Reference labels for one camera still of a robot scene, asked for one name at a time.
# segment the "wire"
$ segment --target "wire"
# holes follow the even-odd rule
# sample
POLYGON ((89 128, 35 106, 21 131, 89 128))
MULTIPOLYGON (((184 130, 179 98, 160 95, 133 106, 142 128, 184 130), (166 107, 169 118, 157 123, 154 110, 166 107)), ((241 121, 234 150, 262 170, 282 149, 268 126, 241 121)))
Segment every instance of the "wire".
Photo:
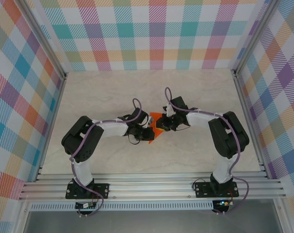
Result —
POLYGON ((230 192, 230 194, 231 194, 231 201, 233 201, 233 194, 232 194, 232 192, 231 192, 231 190, 230 189, 228 189, 228 191, 230 192))
POLYGON ((176 131, 182 131, 182 130, 189 129, 189 128, 190 128, 190 126, 189 127, 186 127, 186 128, 183 128, 181 130, 176 130, 176 131))
POLYGON ((130 141, 130 135, 128 135, 128 139, 129 139, 129 142, 130 142, 132 145, 138 145, 138 144, 141 142, 141 140, 138 140, 138 143, 132 143, 132 142, 130 141))
POLYGON ((182 108, 178 108, 178 107, 176 107, 176 106, 175 106, 174 104, 172 104, 172 102, 171 102, 171 99, 172 99, 172 92, 171 92, 171 89, 170 89, 168 86, 165 88, 165 90, 164 90, 164 94, 165 94, 165 97, 166 97, 167 101, 169 102, 169 104, 170 104, 173 108, 175 108, 175 109, 177 109, 177 110, 185 111, 185 112, 189 112, 189 113, 202 113, 202 114, 206 114, 206 115, 209 115, 209 116, 219 117, 220 119, 222 119, 222 120, 228 125, 228 127, 229 127, 229 129, 231 130, 232 135, 233 135, 233 137, 234 137, 234 139, 235 139, 235 143, 236 143, 236 145, 237 145, 237 148, 238 148, 238 156, 237 156, 236 160, 234 161, 234 163, 231 165, 231 167, 230 167, 230 169, 229 169, 229 175, 232 176, 232 177, 233 177, 234 179, 236 179, 236 180, 243 181, 243 182, 246 184, 246 193, 245 193, 245 195, 244 195, 242 201, 241 201, 241 202, 239 203, 239 205, 237 205, 235 208, 233 208, 233 209, 227 211, 227 213, 231 213, 231 212, 237 210, 237 209, 240 208, 241 205, 245 202, 245 199, 246 199, 247 196, 248 196, 248 193, 249 193, 249 184, 248 184, 248 182, 247 182, 246 180, 244 180, 244 179, 242 179, 242 178, 239 178, 239 177, 236 177, 236 176, 233 176, 233 175, 232 175, 232 169, 233 169, 233 167, 238 163, 238 161, 239 161, 239 159, 240 159, 240 157, 241 157, 241 146, 240 146, 240 143, 239 143, 238 136, 236 135, 236 133, 235 133, 233 127, 232 127, 231 124, 227 121, 227 119, 225 119, 225 118, 224 118, 222 115, 220 115, 220 114, 217 114, 217 113, 210 113, 210 112, 205 112, 205 111, 201 111, 201 110, 182 109, 182 108), (170 93, 170 98, 167 96, 167 90, 168 90, 169 93, 170 93))
POLYGON ((202 178, 199 178, 199 179, 196 179, 193 183, 192 183, 192 189, 195 191, 195 187, 194 187, 194 185, 195 185, 195 183, 196 183, 196 181, 198 181, 198 180, 203 180, 202 178))
POLYGON ((100 210, 100 208, 102 208, 102 206, 103 206, 103 204, 104 204, 104 197, 103 197, 100 193, 98 193, 98 192, 96 192, 96 191, 94 191, 94 190, 92 190, 92 189, 90 189, 90 188, 84 186, 84 185, 81 183, 81 181, 78 179, 77 174, 76 174, 76 171, 75 171, 75 166, 74 166, 74 161, 75 161, 75 160, 74 160, 74 158, 75 158, 75 156, 79 153, 79 151, 80 151, 81 148, 83 147, 83 145, 84 145, 84 143, 85 143, 85 141, 86 141, 86 139, 87 139, 89 133, 91 132, 91 130, 92 130, 96 125, 99 125, 99 124, 102 124, 102 123, 107 123, 107 122, 115 122, 115 123, 126 124, 126 123, 129 123, 129 122, 135 121, 135 120, 140 116, 140 114, 142 113, 142 104, 141 104, 141 102, 140 102, 137 98, 133 98, 133 99, 132 99, 132 103, 133 103, 133 105, 134 105, 135 108, 136 108, 136 106, 135 106, 135 102, 134 102, 135 100, 136 100, 136 101, 138 102, 138 104, 139 104, 139 112, 138 112, 138 114, 137 114, 136 117, 134 117, 134 118, 131 119, 131 120, 124 120, 124 121, 122 121, 122 120, 103 120, 103 121, 95 122, 93 125, 91 125, 91 127, 88 129, 87 133, 84 135, 84 138, 83 138, 83 140, 81 141, 80 145, 78 146, 77 150, 76 150, 76 151, 71 155, 71 157, 69 158, 69 160, 71 161, 71 170, 72 170, 72 172, 73 172, 73 174, 74 174, 74 177, 76 178, 75 181, 77 182, 77 184, 79 184, 79 185, 80 185, 82 188, 84 188, 85 190, 87 190, 87 191, 89 191, 89 192, 91 192, 91 193, 94 193, 95 195, 97 195, 97 197, 100 197, 101 200, 102 200, 100 206, 99 206, 97 209, 95 209, 94 211, 92 211, 92 213, 90 213, 90 214, 88 214, 88 215, 83 215, 83 214, 81 214, 80 209, 79 209, 79 210, 78 210, 78 213, 80 214, 80 216, 88 217, 88 216, 92 216, 92 215, 94 215, 95 213, 97 213, 97 212, 100 210))
POLYGON ((93 205, 93 200, 94 200, 94 194, 92 195, 92 201, 91 201, 91 204, 93 205))

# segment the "plaid wall panel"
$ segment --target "plaid wall panel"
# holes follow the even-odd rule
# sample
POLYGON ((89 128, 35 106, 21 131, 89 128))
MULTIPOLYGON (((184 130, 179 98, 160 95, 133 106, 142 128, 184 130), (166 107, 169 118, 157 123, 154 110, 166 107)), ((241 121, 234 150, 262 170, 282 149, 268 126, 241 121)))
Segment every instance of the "plaid wall panel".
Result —
POLYGON ((230 69, 236 70, 236 68, 237 68, 237 66, 238 66, 238 64, 240 62, 240 59, 241 59, 242 55, 244 54, 245 49, 247 48, 251 38, 253 37, 254 31, 257 29, 257 27, 259 25, 259 22, 262 19, 263 15, 264 15, 264 13, 265 13, 265 11, 267 9, 267 6, 268 6, 269 2, 270 2, 270 0, 265 0, 264 1, 264 4, 262 5, 262 7, 261 7, 261 9, 259 11, 259 14, 256 17, 256 20, 255 20, 251 30, 249 31, 246 40, 243 43, 243 46, 242 46, 242 48, 241 48, 241 50, 239 52, 239 55, 238 55, 234 65, 233 65, 233 67, 230 67, 230 69))
POLYGON ((66 67, 66 65, 65 65, 65 63, 64 63, 64 61, 63 61, 63 58, 62 58, 62 56, 60 55, 60 52, 58 51, 56 45, 54 44, 54 42, 53 42, 53 40, 52 40, 52 38, 51 38, 51 36, 50 36, 50 34, 49 34, 49 32, 48 32, 48 30, 47 30, 45 24, 43 23, 41 17, 39 16, 38 11, 35 9, 35 6, 34 6, 34 4, 33 4, 33 0, 26 0, 26 2, 27 2, 27 4, 29 5, 29 7, 30 7, 30 9, 31 9, 31 11, 32 11, 32 13, 33 13, 33 15, 34 15, 34 17, 36 18, 38 24, 40 25, 40 27, 41 27, 43 33, 45 34, 45 36, 46 36, 46 38, 47 38, 49 44, 51 45, 51 48, 52 48, 53 51, 55 52, 55 55, 56 55, 57 58, 59 59, 59 62, 60 62, 60 64, 61 64, 63 70, 64 70, 65 72, 68 72, 68 69, 67 69, 67 67, 66 67))
POLYGON ((35 172, 61 79, 13 0, 0 1, 0 233, 35 172))
POLYGON ((228 67, 257 2, 40 0, 74 70, 228 67))
POLYGON ((241 82, 273 178, 282 180, 294 225, 294 0, 283 0, 241 82))

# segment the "black mounting plate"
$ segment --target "black mounting plate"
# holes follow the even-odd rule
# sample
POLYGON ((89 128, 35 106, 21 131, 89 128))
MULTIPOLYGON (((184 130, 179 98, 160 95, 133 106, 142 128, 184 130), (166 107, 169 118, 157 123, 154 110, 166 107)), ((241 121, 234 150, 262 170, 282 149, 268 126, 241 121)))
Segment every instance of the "black mounting plate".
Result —
MULTIPOLYGON (((73 182, 70 182, 67 185, 67 190, 69 190, 69 192, 66 192, 66 199, 92 199, 93 197, 93 193, 91 192, 88 192, 88 195, 86 195, 86 193, 81 193, 73 182)), ((109 194, 109 184, 95 183, 93 185, 93 190, 100 193, 104 199, 107 199, 109 194)))
POLYGON ((230 186, 227 190, 220 192, 220 195, 216 195, 211 186, 210 182, 196 182, 194 185, 196 191, 196 198, 231 198, 231 193, 234 198, 239 196, 239 190, 236 182, 230 182, 230 186))

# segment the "orange object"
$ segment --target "orange object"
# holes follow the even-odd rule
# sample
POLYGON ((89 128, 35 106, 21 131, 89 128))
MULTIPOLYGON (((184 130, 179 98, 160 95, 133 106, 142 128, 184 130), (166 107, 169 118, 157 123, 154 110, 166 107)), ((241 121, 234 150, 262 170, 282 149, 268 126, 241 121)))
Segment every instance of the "orange object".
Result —
POLYGON ((150 116, 153 118, 153 122, 151 123, 150 127, 154 131, 156 139, 163 132, 163 130, 156 128, 156 122, 162 117, 162 113, 150 113, 150 116))

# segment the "gray floor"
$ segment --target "gray floor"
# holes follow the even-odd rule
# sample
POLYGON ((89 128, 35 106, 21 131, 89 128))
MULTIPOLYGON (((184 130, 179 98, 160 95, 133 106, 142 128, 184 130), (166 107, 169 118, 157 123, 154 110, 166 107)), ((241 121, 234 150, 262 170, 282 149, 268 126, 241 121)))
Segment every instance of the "gray floor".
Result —
POLYGON ((32 212, 24 233, 280 233, 272 200, 247 200, 227 216, 211 211, 32 212))

